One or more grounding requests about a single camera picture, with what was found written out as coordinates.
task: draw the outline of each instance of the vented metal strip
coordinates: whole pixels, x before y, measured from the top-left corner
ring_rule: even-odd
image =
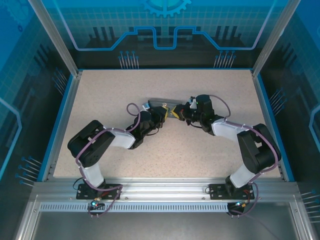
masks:
[[[110,205],[92,212],[103,212]],[[40,212],[87,212],[88,202],[43,202]],[[113,213],[225,213],[226,202],[116,202],[110,212]]]

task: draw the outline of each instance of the cable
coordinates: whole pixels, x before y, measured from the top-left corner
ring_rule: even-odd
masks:
[[[239,217],[247,217],[247,218],[250,218],[250,219],[253,219],[253,220],[256,220],[257,222],[259,222],[270,234],[272,234],[276,239],[280,239],[278,238],[263,222],[261,222],[259,219],[257,218],[254,218],[250,215],[248,215],[248,213],[250,213],[254,207],[256,206],[257,202],[258,202],[258,199],[259,199],[259,189],[258,189],[258,185],[253,182],[256,178],[258,178],[261,174],[263,173],[266,173],[266,172],[269,172],[273,169],[275,169],[278,165],[278,162],[279,162],[279,159],[278,159],[278,155],[277,155],[277,152],[275,150],[275,148],[272,146],[272,144],[260,133],[258,132],[257,130],[255,130],[254,128],[250,127],[250,126],[247,126],[247,125],[241,125],[241,124],[238,124],[238,123],[235,123],[235,122],[231,122],[231,121],[228,121],[227,118],[229,118],[231,116],[231,110],[230,110],[230,107],[228,106],[228,104],[222,99],[220,98],[219,96],[216,96],[216,95],[213,95],[213,94],[209,94],[210,97],[214,97],[216,99],[219,99],[221,102],[224,103],[224,105],[226,106],[226,108],[228,109],[228,115],[224,117],[224,121],[227,123],[227,124],[230,124],[232,126],[235,126],[235,127],[241,127],[241,128],[245,128],[245,129],[248,129],[252,132],[254,132],[256,135],[258,135],[267,145],[268,147],[270,148],[270,150],[272,151],[273,153],[273,156],[274,156],[274,164],[273,166],[271,166],[270,168],[266,169],[266,170],[262,170],[261,172],[259,172],[258,174],[256,174],[252,179],[249,180],[249,183],[252,183],[253,185],[255,185],[255,188],[256,188],[256,198],[255,198],[255,201],[252,205],[252,207],[246,211],[245,213],[242,213],[240,211],[236,211],[236,210],[232,210],[232,212],[234,213],[237,213]]]
[[[261,174],[263,173],[266,173],[266,172],[269,172],[273,169],[275,169],[277,166],[278,166],[278,162],[279,162],[279,159],[278,159],[278,155],[277,155],[277,152],[275,150],[275,148],[272,146],[272,144],[260,133],[258,132],[257,130],[255,130],[254,128],[250,127],[250,126],[247,126],[245,124],[241,125],[239,123],[235,123],[235,122],[232,122],[232,121],[228,121],[228,120],[225,120],[225,122],[227,124],[230,124],[232,126],[235,126],[235,127],[240,127],[240,128],[244,128],[244,129],[248,129],[252,132],[254,132],[256,135],[258,135],[267,145],[268,147],[270,148],[270,150],[272,151],[273,153],[273,156],[274,156],[274,164],[273,166],[271,166],[270,168],[266,169],[266,170],[261,170],[258,174],[256,174],[252,179],[249,180],[249,183],[252,183],[255,179],[257,179]]]
[[[210,187],[209,186],[207,186],[205,189],[204,189],[204,192],[206,193],[206,194],[210,194],[210,191],[209,192],[207,192],[207,189],[209,189]]]
[[[111,204],[108,206],[108,208],[106,208],[105,211],[101,212],[101,213],[97,213],[97,214],[92,214],[91,213],[91,210],[88,208],[88,214],[91,215],[91,216],[94,216],[94,215],[97,215],[98,216],[101,216],[103,214],[106,214],[107,212],[109,212],[109,210],[112,208],[112,206],[115,204],[115,201],[117,200],[117,198],[119,197],[120,193],[121,193],[121,190],[122,190],[122,187],[119,189],[118,193],[115,195],[113,201],[111,202]]]
[[[270,168],[266,169],[266,170],[262,170],[260,171],[258,174],[256,174],[252,179],[249,180],[249,183],[252,183],[254,180],[256,180],[261,174],[263,173],[266,173],[266,172],[269,172],[273,169],[275,169],[277,166],[278,166],[278,162],[279,162],[279,159],[278,159],[278,155],[277,155],[277,152],[275,150],[275,148],[272,146],[272,144],[260,133],[258,132],[257,130],[255,130],[254,128],[250,127],[250,126],[247,126],[245,124],[239,124],[239,123],[235,123],[235,122],[231,122],[231,121],[228,121],[227,118],[231,116],[231,110],[230,110],[230,107],[228,106],[228,104],[219,96],[216,96],[216,95],[213,95],[213,94],[209,94],[210,97],[214,97],[216,99],[219,99],[221,102],[224,103],[224,105],[226,106],[226,108],[228,109],[228,115],[224,117],[224,121],[225,123],[227,124],[230,124],[232,126],[235,126],[235,127],[240,127],[240,128],[244,128],[244,129],[248,129],[252,132],[254,132],[256,135],[258,135],[267,145],[268,147],[270,148],[270,150],[272,151],[273,153],[273,156],[274,156],[274,164],[273,166],[271,166]]]
[[[250,203],[250,192],[248,190],[243,190],[243,191],[248,196],[248,203]]]
[[[196,125],[193,125],[192,123],[190,123],[190,126],[194,127],[194,128],[197,128],[197,129],[202,129],[201,126],[196,126]]]
[[[156,135],[158,132],[159,132],[159,128],[158,128],[158,131],[156,131],[155,133],[147,134],[146,136]]]
[[[241,212],[240,211],[236,211],[236,210],[232,210],[232,212],[239,214],[239,216],[241,216]],[[250,215],[246,215],[245,217],[252,219],[254,221],[257,221],[258,223],[260,223],[272,236],[274,236],[276,239],[280,240],[280,238],[274,234],[270,228],[268,228],[262,221],[260,221],[258,218],[250,216]]]
[[[253,185],[255,186],[255,188],[256,188],[256,196],[255,196],[254,203],[253,203],[252,207],[251,207],[248,211],[246,211],[245,213],[237,212],[237,213],[241,213],[241,214],[238,215],[239,217],[246,216],[248,213],[250,213],[250,212],[254,209],[254,207],[256,206],[256,204],[257,204],[257,202],[258,202],[258,199],[259,199],[259,189],[258,189],[258,185],[257,185],[255,182],[253,182],[252,184],[253,184]]]
[[[79,178],[78,178],[77,180],[75,180],[75,182],[73,183],[72,187],[73,187],[74,190],[78,190],[78,189],[75,188],[75,185],[76,185],[76,183],[77,183],[79,180],[81,180],[81,179],[83,179],[83,177],[79,177]]]
[[[221,97],[213,95],[213,94],[208,94],[210,97],[214,97],[216,99],[219,99],[221,102],[224,103],[224,105],[226,106],[226,108],[228,109],[228,115],[224,117],[224,119],[226,120],[227,118],[229,118],[231,116],[231,110],[229,105],[225,102],[225,100],[223,100]]]
[[[131,112],[129,111],[129,106],[131,106],[131,105],[133,105],[133,106],[136,107],[136,109],[138,110],[138,113],[137,113],[137,114],[133,114],[133,113],[131,113]],[[133,130],[135,130],[136,127],[138,127],[138,125],[140,124],[141,113],[140,113],[140,109],[139,109],[138,105],[136,105],[136,104],[133,103],[133,102],[129,103],[129,104],[126,106],[126,111],[127,111],[127,113],[130,114],[131,116],[138,116],[138,120],[136,121],[136,124],[135,124],[131,129],[126,130],[127,132],[130,133],[130,132],[132,132]]]
[[[129,111],[129,106],[135,106],[136,109],[138,110],[138,113],[137,115],[135,114],[132,114],[130,111]],[[100,137],[102,134],[106,133],[106,132],[110,132],[112,130],[115,130],[115,131],[118,131],[118,132],[132,132],[140,123],[140,119],[141,119],[141,113],[140,113],[140,109],[139,107],[135,104],[135,103],[129,103],[127,106],[126,106],[126,111],[128,112],[128,114],[130,114],[131,116],[138,116],[138,119],[137,119],[137,122],[136,124],[129,130],[123,130],[123,129],[119,129],[119,128],[106,128],[102,131],[100,131],[98,134],[96,134],[84,147],[83,149],[81,149],[81,151],[78,153],[78,155],[76,156],[75,158],[75,163],[78,165],[78,168],[79,168],[79,171],[81,173],[81,176],[83,177],[83,180],[86,182],[86,184],[89,185],[90,188],[94,189],[94,190],[97,190],[97,191],[101,191],[101,192],[109,192],[109,191],[113,191],[113,190],[118,190],[118,193],[117,195],[115,196],[114,200],[112,201],[111,205],[103,212],[103,213],[100,213],[99,215],[102,215],[102,214],[105,214],[106,212],[108,212],[110,210],[110,208],[112,207],[112,205],[115,203],[116,199],[118,198],[118,196],[120,195],[121,191],[122,191],[122,188],[123,188],[123,185],[120,184],[118,186],[114,186],[114,187],[111,187],[111,188],[97,188],[95,186],[93,186],[87,179],[86,179],[86,176],[85,176],[85,173],[82,169],[82,164],[81,162],[79,161],[79,158],[80,156],[87,150],[87,148],[98,138]]]

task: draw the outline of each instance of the aluminum frame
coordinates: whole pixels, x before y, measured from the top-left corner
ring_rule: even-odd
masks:
[[[261,89],[261,86],[260,86],[260,83],[259,83],[259,80],[258,80],[258,77],[257,76],[254,76],[252,74],[252,80],[253,80],[253,84],[254,84],[254,87],[255,87],[255,91],[256,91],[256,94],[257,94],[257,97],[258,97],[258,100],[259,100],[259,103],[260,103],[260,106],[261,106],[261,110],[262,110],[262,115],[263,115],[263,118],[264,118],[264,121],[265,121],[265,124],[267,126],[267,128],[269,129],[275,143],[277,145],[279,145],[278,143],[278,140],[276,138],[276,132],[275,132],[275,129],[273,128],[273,125],[272,125],[272,121],[271,121],[271,117],[270,117],[270,114],[268,112],[268,108],[267,108],[267,103],[266,101],[269,101],[268,99],[265,99],[264,95],[263,95],[263,91]],[[284,178],[285,181],[289,181],[289,177],[288,177],[288,173],[287,173],[287,170],[286,170],[286,166],[284,164],[284,161],[279,161],[279,170],[280,170],[280,174],[281,176]]]
[[[292,15],[295,13],[296,8],[298,7],[301,0],[289,0],[285,5],[279,19],[277,20],[268,40],[266,41],[260,55],[258,56],[252,71],[253,76],[257,77],[261,69],[265,65],[268,57],[270,56],[272,50],[277,44],[279,38],[281,37],[283,31],[288,25]]]
[[[47,9],[41,0],[28,0],[31,7],[33,8],[36,16],[40,20],[42,26],[44,27],[46,33],[49,35],[49,38],[53,42],[55,48],[59,52],[62,60],[64,61],[66,67],[70,73],[74,76],[78,76],[78,68],[74,62],[72,56],[69,53],[62,37],[59,34],[58,29],[56,28],[54,22],[52,21]]]
[[[68,120],[71,114],[72,106],[74,104],[79,82],[81,79],[82,71],[80,71],[77,75],[77,77],[73,77],[71,86],[69,89],[69,92],[66,92],[67,94],[66,101],[65,101],[65,106],[63,108],[62,114],[61,114],[61,119],[59,121],[58,128],[56,130],[56,135],[54,136],[52,148],[49,153],[48,161],[44,169],[44,174],[41,177],[41,179],[38,179],[38,181],[45,182],[47,181],[48,175],[50,173],[50,170],[53,166],[53,169],[57,163],[60,148],[64,139],[64,135],[67,129],[68,125]]]
[[[110,178],[106,181],[124,185],[120,200],[117,201],[119,204],[193,203],[201,205],[230,202],[228,200],[209,200],[209,195],[204,192],[208,184],[223,183],[224,178]],[[73,182],[73,179],[64,179],[34,184],[16,240],[32,239],[42,204],[90,202],[75,199],[77,192],[72,188]],[[284,182],[279,178],[262,178],[256,183],[261,197],[259,197],[259,202],[290,203],[299,238],[301,240],[316,239],[296,182]],[[83,212],[83,209],[73,209],[72,212]]]

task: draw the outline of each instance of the metal pole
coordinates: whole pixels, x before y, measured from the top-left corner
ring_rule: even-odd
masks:
[[[28,0],[70,73],[78,76],[78,68],[41,0]]]
[[[292,15],[294,14],[296,8],[298,7],[300,0],[289,0],[287,5],[284,7],[278,21],[276,22],[273,31],[271,32],[268,40],[266,41],[259,57],[257,58],[253,68],[253,76],[257,77],[260,73],[262,67],[266,63],[268,57],[270,56],[272,50],[274,49],[276,43],[278,42],[282,31],[288,25]]]

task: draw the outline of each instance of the gear icon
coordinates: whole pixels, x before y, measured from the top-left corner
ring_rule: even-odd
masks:
[[[29,15],[29,5],[27,0],[0,0],[0,7],[6,7],[11,17],[21,25]]]
[[[180,10],[186,10],[186,5],[191,4],[191,0],[142,0],[141,3],[150,14],[166,18],[168,15],[173,17],[174,14],[180,14]]]

